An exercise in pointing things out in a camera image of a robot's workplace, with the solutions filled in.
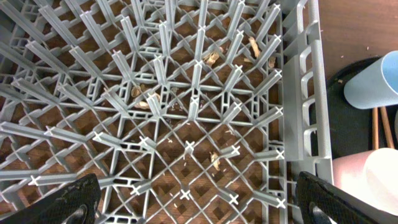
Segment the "pink plastic cup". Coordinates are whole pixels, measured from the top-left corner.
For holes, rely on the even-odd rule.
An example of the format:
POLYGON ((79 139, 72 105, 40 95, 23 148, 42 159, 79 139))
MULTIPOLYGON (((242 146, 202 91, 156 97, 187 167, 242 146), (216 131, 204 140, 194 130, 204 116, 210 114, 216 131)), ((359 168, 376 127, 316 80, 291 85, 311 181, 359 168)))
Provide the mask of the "pink plastic cup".
POLYGON ((332 161, 334 186, 397 215, 397 150, 380 148, 332 161))

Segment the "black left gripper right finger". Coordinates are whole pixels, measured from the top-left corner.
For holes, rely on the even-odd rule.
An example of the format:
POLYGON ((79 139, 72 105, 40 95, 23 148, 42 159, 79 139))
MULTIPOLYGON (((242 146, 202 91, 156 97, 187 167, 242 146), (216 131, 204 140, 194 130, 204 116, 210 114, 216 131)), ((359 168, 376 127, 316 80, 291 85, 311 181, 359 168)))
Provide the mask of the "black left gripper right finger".
POLYGON ((317 176, 299 173, 296 198, 304 223, 385 223, 386 213, 317 176))

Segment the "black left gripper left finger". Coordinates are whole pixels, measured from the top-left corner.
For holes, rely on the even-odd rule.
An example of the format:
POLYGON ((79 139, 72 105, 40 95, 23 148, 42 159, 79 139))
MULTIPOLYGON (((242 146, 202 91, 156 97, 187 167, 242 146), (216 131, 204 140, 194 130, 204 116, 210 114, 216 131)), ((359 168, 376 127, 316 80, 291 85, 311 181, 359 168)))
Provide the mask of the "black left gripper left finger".
POLYGON ((96 175, 87 174, 1 223, 94 223, 100 198, 96 175))

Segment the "light blue plastic cup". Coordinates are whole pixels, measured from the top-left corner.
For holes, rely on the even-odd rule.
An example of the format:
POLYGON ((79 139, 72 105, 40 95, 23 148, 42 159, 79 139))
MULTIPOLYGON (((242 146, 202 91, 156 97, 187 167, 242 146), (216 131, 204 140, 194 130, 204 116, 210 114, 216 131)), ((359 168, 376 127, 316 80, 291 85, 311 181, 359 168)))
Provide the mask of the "light blue plastic cup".
POLYGON ((350 79, 346 101, 361 110, 397 104, 397 51, 381 57, 350 79))

